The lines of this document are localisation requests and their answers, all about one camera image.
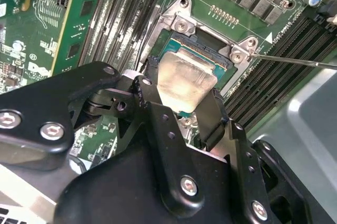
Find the motherboard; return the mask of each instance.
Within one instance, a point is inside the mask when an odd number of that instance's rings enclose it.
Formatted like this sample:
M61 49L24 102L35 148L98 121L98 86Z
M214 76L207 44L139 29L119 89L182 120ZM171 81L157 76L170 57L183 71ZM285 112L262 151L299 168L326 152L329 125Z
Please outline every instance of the motherboard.
M328 61L336 33L326 21L333 13L321 8L334 2L0 0L0 93L92 61L144 72L156 58L161 99L188 143L197 134L193 111L214 87L229 116L253 130L316 71L249 54ZM86 169L105 161L117 126L106 117L77 131L71 155Z

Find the black plastic bracket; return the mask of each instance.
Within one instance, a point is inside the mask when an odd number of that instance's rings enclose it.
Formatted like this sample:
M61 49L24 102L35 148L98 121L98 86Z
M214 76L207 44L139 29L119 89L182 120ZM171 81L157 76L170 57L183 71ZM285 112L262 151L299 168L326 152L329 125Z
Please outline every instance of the black plastic bracket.
M0 111L16 114L19 123L0 128L0 162L39 170L59 167L74 143L85 100L93 91L114 87L119 78L108 64L95 62L1 95ZM60 126L60 139L41 135L47 123Z

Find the screw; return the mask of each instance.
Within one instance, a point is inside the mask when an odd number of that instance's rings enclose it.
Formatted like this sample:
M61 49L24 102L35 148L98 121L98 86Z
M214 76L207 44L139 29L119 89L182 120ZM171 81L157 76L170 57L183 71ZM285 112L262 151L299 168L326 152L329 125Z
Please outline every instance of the screw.
M1 112L0 113L0 128L12 129L21 123L21 117L15 112Z
M103 70L110 75L113 75L115 73L112 67L105 67Z
M268 219L267 211L264 209L263 205L261 205L257 201L253 201L252 207L253 207L253 210L254 210L256 216L258 216L258 218L260 220L267 220Z
M267 150L269 150L269 151L272 150L272 149L270 148L270 146L269 146L267 143L263 142L262 145L264 146L265 149L267 149Z
M177 32L180 32L180 33L185 33L188 28L187 23L183 20L177 21L174 26Z
M146 79L146 78L143 79L143 83L145 83L146 85L152 84L151 81L149 79Z
M235 123L234 125L236 126L237 129L243 130L243 127L239 123Z
M183 191L189 196L194 196L198 192L198 188L195 182L188 177L183 177L181 179L180 186L183 189Z
M64 130L57 123L47 123L41 127L40 134L46 140L56 141L62 138Z
M240 51L234 51L231 55L231 60L234 63L240 63L243 61L243 56Z

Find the screwdriver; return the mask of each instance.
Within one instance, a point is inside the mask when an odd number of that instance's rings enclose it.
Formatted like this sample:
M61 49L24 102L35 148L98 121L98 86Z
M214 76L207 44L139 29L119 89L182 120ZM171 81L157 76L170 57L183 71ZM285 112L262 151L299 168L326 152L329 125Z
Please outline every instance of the screwdriver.
M249 56L253 58L257 58L257 59L262 59L262 60L287 62L287 63L300 64L300 65L309 66L309 67L320 67L322 69L337 70L337 65L330 64L330 63L305 61L305 60L284 58L284 57L274 57L274 56L261 55L261 54L250 54Z

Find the mounting hole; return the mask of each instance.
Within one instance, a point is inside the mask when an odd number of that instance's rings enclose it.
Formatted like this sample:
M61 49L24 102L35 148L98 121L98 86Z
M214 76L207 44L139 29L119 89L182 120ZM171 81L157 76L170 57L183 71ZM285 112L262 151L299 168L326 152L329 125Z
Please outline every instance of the mounting hole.
M163 115L163 121L168 121L169 120L169 116L167 116L166 114Z
M118 104L116 105L116 109L120 112L124 111L126 108L126 103L121 101L121 102L118 102Z
M175 134L173 132L169 132L167 135L168 137L170 137L171 140L175 139Z
M251 173L255 173L255 169L252 166L249 166L248 169Z
M181 0L181 1L180 1L180 6L181 6L182 8L187 8L188 5L189 5L189 2L188 2L187 0Z
M113 75L115 73L114 69L112 67L105 67L104 71L110 75Z

